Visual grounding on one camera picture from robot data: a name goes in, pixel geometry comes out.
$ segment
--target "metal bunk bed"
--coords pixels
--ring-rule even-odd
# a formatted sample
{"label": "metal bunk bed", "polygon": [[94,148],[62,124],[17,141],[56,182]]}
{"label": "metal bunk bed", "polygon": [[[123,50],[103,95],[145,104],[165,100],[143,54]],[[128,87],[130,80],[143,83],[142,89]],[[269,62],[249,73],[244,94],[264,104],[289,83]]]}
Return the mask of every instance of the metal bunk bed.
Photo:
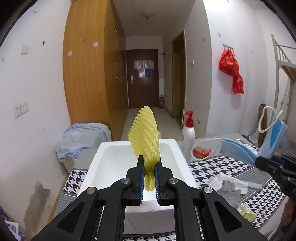
{"label": "metal bunk bed", "polygon": [[291,97],[292,97],[292,85],[296,82],[296,64],[292,64],[291,60],[287,57],[285,54],[283,47],[284,48],[290,48],[296,50],[294,47],[290,46],[285,46],[285,45],[280,45],[274,38],[274,35],[271,35],[272,38],[272,43],[274,46],[274,54],[276,58],[276,93],[275,93],[275,98],[274,98],[274,108],[277,109],[277,104],[278,104],[278,98],[279,98],[279,70],[282,68],[287,76],[290,79],[290,88],[289,88],[289,101],[288,101],[288,107],[287,107],[287,115],[285,118],[285,122],[287,122],[289,112],[290,112],[290,106],[291,106]]}

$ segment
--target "silver bolt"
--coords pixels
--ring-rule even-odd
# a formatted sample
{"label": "silver bolt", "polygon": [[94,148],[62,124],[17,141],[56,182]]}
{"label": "silver bolt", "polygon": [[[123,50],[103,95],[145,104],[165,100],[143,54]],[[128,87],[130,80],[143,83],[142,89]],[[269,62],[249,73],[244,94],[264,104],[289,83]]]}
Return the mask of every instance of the silver bolt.
{"label": "silver bolt", "polygon": [[168,182],[171,183],[171,184],[176,184],[176,183],[178,182],[178,179],[172,177],[172,178],[170,178],[170,179],[168,180]]}
{"label": "silver bolt", "polygon": [[213,189],[211,187],[205,187],[204,188],[204,192],[205,193],[212,193],[213,192]]}
{"label": "silver bolt", "polygon": [[130,180],[128,177],[125,177],[125,178],[121,179],[121,182],[122,182],[123,184],[128,184],[128,183],[131,182],[131,180]]}
{"label": "silver bolt", "polygon": [[95,189],[94,187],[90,187],[90,188],[88,188],[88,189],[86,190],[86,192],[87,192],[88,194],[93,194],[95,191],[96,191],[96,189]]}

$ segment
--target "white ear loop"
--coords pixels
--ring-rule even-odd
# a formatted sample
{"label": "white ear loop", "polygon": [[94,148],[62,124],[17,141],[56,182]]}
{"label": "white ear loop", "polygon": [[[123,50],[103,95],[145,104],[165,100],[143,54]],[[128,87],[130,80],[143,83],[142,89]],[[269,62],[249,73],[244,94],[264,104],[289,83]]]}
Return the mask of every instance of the white ear loop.
{"label": "white ear loop", "polygon": [[277,120],[279,119],[279,117],[281,116],[281,114],[284,112],[283,110],[281,110],[281,111],[278,113],[278,115],[276,116],[276,119],[274,120],[274,122],[273,122],[269,127],[267,127],[265,130],[261,130],[261,122],[262,122],[262,120],[263,120],[264,113],[265,113],[264,110],[266,110],[267,108],[272,109],[272,110],[275,112],[275,114],[276,114],[276,109],[275,109],[274,107],[272,107],[272,106],[265,106],[265,107],[263,108],[263,110],[262,110],[262,115],[261,115],[261,117],[260,117],[260,119],[259,119],[259,122],[258,122],[258,131],[259,131],[260,133],[267,132],[271,127],[273,127],[273,126],[275,125],[275,123],[277,122]]}
{"label": "white ear loop", "polygon": [[193,146],[192,150],[191,150],[191,156],[192,156],[192,158],[195,159],[195,160],[197,160],[197,161],[203,161],[203,160],[208,159],[208,158],[209,158],[209,157],[210,157],[210,156],[211,156],[211,155],[212,155],[212,154],[218,149],[218,147],[220,146],[220,144],[222,143],[222,141],[218,144],[218,146],[216,147],[216,149],[215,149],[214,151],[211,152],[210,155],[208,155],[207,157],[205,157],[205,158],[203,158],[203,159],[196,158],[196,157],[193,155],[193,150],[194,150],[194,148],[196,148],[197,145],[200,144],[201,142],[204,142],[204,141],[216,141],[216,140],[223,140],[223,138],[205,139],[205,140],[201,140],[201,141],[199,141],[198,143],[196,143],[196,144]]}

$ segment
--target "yellow foam net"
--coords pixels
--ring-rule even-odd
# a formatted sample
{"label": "yellow foam net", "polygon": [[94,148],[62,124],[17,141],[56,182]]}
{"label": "yellow foam net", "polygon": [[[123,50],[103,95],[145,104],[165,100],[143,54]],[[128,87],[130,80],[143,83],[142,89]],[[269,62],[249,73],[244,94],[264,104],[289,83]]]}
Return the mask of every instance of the yellow foam net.
{"label": "yellow foam net", "polygon": [[144,106],[139,110],[128,133],[133,151],[138,158],[144,157],[144,188],[155,189],[154,169],[160,160],[158,130],[152,110]]}

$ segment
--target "wooden wardrobe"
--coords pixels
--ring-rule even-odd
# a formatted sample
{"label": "wooden wardrobe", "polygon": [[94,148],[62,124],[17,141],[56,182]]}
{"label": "wooden wardrobe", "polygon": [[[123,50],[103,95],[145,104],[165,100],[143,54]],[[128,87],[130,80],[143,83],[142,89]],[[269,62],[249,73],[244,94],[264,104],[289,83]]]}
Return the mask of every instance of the wooden wardrobe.
{"label": "wooden wardrobe", "polygon": [[96,122],[121,139],[128,112],[126,40],[113,0],[72,2],[63,75],[71,123]]}

